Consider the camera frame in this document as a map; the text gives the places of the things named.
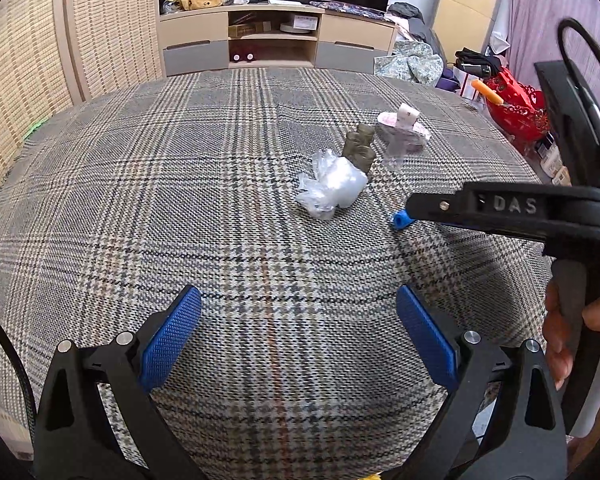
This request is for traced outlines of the person's right hand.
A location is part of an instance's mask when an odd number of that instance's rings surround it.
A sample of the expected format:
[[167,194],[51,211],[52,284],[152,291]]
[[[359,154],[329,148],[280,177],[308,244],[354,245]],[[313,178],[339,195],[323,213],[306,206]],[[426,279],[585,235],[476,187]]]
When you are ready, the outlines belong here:
[[[554,280],[550,280],[546,286],[545,307],[547,314],[542,327],[547,342],[545,356],[556,389],[559,389],[571,373],[573,356],[567,348],[570,326],[560,313],[558,286]],[[583,310],[582,318],[590,330],[600,332],[600,298]]]

